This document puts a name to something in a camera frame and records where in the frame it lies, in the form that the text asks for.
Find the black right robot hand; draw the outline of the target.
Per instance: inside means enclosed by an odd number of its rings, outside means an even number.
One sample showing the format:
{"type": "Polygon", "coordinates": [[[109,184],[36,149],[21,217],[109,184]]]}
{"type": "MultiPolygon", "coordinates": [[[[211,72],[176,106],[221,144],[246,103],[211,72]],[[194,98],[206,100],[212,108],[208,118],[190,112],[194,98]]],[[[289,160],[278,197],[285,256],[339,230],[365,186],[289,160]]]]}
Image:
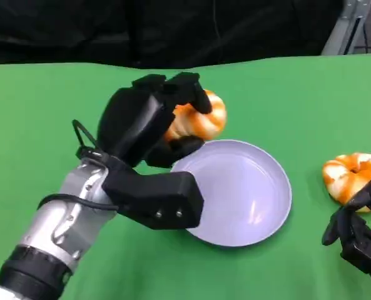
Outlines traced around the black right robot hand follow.
{"type": "Polygon", "coordinates": [[[340,256],[371,277],[371,229],[357,213],[364,206],[371,210],[371,180],[331,215],[322,244],[329,246],[340,240],[340,256]]]}

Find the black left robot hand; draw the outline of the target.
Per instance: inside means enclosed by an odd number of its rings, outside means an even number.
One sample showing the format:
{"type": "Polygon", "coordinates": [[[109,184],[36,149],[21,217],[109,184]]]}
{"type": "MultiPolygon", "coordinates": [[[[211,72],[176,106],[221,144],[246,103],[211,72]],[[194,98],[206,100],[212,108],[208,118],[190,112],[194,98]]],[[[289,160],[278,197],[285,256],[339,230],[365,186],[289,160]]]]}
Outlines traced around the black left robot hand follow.
{"type": "Polygon", "coordinates": [[[205,143],[195,134],[165,139],[176,106],[184,104],[202,114],[212,111],[198,73],[180,72],[170,79],[161,74],[143,76],[110,98],[99,120],[98,146],[131,167],[145,161],[170,168],[205,143]]]}

